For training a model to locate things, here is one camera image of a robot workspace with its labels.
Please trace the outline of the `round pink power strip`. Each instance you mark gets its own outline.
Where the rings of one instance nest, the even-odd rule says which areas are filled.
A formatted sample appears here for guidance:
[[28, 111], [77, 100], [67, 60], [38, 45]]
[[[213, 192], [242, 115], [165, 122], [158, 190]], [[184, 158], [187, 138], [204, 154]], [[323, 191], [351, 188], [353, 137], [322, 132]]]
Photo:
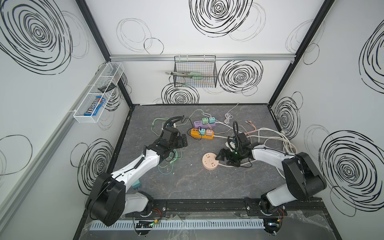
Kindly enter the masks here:
[[219, 166], [219, 161], [216, 160], [216, 154], [206, 153], [202, 157], [203, 167], [209, 171], [215, 170]]

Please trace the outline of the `orange power strip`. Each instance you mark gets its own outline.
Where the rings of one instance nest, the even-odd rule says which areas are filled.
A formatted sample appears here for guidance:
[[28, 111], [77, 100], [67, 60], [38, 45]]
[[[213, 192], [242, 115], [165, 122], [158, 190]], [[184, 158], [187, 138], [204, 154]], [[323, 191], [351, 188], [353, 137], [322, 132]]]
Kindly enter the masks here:
[[206, 129], [191, 129], [190, 135], [192, 138], [196, 140], [200, 139], [208, 139], [212, 140], [214, 138], [214, 132], [213, 130], [206, 130]]

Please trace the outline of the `pink charger plug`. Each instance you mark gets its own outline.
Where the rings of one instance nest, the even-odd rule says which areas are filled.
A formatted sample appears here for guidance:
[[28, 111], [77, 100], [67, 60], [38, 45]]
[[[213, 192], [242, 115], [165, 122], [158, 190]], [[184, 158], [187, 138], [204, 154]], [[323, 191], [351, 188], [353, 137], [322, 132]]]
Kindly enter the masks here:
[[206, 136], [207, 137], [212, 137], [214, 132], [212, 130], [206, 130]]

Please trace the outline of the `purple power strip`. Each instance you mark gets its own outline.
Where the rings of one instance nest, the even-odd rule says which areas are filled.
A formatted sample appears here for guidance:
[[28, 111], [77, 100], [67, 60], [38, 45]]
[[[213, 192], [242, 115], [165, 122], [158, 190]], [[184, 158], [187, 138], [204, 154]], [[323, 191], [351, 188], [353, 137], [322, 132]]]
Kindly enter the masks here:
[[214, 129], [216, 127], [216, 123], [213, 123], [213, 124], [203, 124], [203, 121], [200, 120], [200, 121], [194, 121], [193, 123], [194, 125], [194, 128], [195, 129], [199, 129], [199, 128], [202, 128], [202, 129]]

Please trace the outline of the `light green charger plug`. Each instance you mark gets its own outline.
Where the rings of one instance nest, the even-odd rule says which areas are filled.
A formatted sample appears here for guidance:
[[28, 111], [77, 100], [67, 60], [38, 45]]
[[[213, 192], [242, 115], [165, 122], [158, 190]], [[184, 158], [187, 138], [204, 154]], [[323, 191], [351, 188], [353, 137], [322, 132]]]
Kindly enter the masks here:
[[209, 123], [209, 119], [208, 118], [202, 118], [202, 123], [203, 125], [206, 125]]

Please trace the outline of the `teal charger plug small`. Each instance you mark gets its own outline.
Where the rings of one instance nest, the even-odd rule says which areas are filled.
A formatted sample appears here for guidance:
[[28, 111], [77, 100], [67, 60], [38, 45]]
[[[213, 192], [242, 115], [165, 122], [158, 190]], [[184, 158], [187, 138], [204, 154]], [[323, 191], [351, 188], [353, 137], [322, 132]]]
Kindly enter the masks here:
[[216, 123], [215, 117], [210, 117], [209, 118], [209, 124], [211, 125], [211, 124], [215, 124], [215, 123]]

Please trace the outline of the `teal charger plug front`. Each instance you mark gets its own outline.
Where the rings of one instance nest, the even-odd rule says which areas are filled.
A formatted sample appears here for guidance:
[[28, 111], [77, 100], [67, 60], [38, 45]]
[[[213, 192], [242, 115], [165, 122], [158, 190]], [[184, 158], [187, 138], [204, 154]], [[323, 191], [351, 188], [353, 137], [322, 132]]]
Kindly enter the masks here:
[[140, 187], [141, 187], [140, 180], [135, 181], [134, 184], [132, 185], [132, 188], [134, 190], [138, 190]]

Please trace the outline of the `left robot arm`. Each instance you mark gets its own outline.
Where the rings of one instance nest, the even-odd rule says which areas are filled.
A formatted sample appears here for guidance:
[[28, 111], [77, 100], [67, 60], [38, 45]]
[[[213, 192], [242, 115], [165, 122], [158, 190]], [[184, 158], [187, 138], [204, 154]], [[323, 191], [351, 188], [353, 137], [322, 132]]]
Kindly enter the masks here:
[[121, 216], [139, 213], [149, 216], [153, 209], [153, 197], [138, 191], [127, 191], [146, 172], [157, 167], [169, 156], [175, 156], [176, 149], [187, 147], [187, 137], [174, 127], [184, 116], [169, 118], [160, 136], [150, 145], [144, 146], [142, 154], [125, 167], [111, 173], [100, 174], [92, 187], [85, 207], [92, 220], [99, 220], [105, 226], [113, 225]]

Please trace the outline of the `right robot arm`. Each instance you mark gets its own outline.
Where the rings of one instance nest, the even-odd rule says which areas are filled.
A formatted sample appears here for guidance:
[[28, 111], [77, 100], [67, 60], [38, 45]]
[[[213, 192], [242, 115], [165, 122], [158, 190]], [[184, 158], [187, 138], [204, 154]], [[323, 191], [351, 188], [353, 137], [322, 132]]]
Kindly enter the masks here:
[[238, 122], [233, 122], [234, 135], [227, 137], [227, 148], [221, 149], [216, 160], [226, 160], [226, 166], [243, 168], [242, 160], [261, 161], [284, 172], [286, 183], [260, 198], [260, 210], [270, 216], [282, 205], [292, 201], [308, 201], [327, 188], [311, 157], [304, 152], [290, 153], [267, 147], [258, 142], [251, 143], [245, 133], [239, 131]]

